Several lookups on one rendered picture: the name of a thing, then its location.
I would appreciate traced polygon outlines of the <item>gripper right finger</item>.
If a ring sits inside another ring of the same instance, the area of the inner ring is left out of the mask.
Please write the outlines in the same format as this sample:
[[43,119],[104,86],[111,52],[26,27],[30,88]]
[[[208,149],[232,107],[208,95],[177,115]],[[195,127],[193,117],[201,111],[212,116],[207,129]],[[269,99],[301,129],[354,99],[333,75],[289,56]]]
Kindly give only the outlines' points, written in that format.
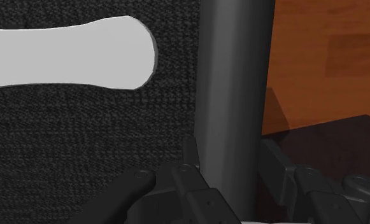
[[338,183],[309,165],[294,164],[271,139],[260,144],[258,172],[288,219],[309,224],[370,224],[370,177]]

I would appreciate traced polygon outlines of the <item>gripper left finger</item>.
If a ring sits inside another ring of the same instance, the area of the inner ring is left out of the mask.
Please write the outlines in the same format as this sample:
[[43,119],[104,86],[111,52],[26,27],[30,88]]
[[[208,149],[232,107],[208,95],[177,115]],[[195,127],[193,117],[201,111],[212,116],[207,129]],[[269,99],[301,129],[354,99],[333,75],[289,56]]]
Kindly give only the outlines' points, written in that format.
[[222,194],[199,172],[194,137],[183,157],[158,172],[130,169],[120,174],[69,224],[241,224]]

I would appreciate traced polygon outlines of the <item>grey cylinder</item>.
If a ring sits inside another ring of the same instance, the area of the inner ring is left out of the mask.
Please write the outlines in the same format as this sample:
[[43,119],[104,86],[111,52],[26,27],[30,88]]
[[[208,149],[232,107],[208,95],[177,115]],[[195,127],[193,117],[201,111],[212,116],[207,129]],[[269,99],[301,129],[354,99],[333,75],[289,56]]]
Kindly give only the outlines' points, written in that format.
[[201,173],[255,218],[275,0],[201,0],[194,135]]

